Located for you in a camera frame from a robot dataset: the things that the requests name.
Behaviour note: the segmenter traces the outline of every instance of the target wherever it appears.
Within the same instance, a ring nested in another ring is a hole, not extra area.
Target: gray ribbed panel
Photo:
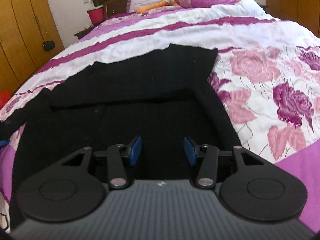
[[[28,220],[11,235],[17,240],[304,240],[312,233],[297,220],[277,225],[242,220],[220,204],[212,191],[187,180],[136,181],[112,191],[98,210],[64,224]]]

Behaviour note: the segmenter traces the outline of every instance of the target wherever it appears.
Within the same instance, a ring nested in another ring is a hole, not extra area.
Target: wooden wardrobe
[[[0,0],[0,93],[13,94],[63,49],[47,0]]]
[[[281,20],[290,20],[320,37],[320,0],[266,0],[268,13]]]

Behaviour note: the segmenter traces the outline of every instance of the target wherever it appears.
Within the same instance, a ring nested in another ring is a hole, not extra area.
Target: black cloth
[[[43,89],[2,123],[0,138],[26,122],[15,156],[11,227],[23,221],[15,193],[30,175],[74,151],[105,150],[142,137],[129,179],[191,179],[183,137],[231,150],[240,140],[207,79],[217,49],[170,45],[121,62],[96,62],[54,90]],[[103,181],[106,170],[97,169]]]

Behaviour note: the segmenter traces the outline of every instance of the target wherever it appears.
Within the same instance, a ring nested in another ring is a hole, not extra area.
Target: metal rivet
[[[208,187],[213,184],[213,180],[210,178],[201,178],[198,180],[198,184],[203,187]]]
[[[114,178],[110,181],[110,183],[115,187],[121,187],[127,183],[127,181],[123,178]]]

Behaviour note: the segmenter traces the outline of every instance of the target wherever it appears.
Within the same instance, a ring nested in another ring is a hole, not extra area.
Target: round black pad
[[[284,193],[284,186],[274,179],[255,179],[247,186],[248,192],[259,199],[276,199]]]
[[[24,181],[17,200],[21,211],[43,222],[67,222],[94,211],[104,199],[100,181],[78,167],[52,167]]]
[[[300,215],[307,190],[301,181],[270,163],[241,167],[222,183],[220,197],[241,217],[275,222]]]
[[[76,184],[66,179],[49,180],[40,187],[40,194],[48,200],[64,200],[72,197],[76,192]]]

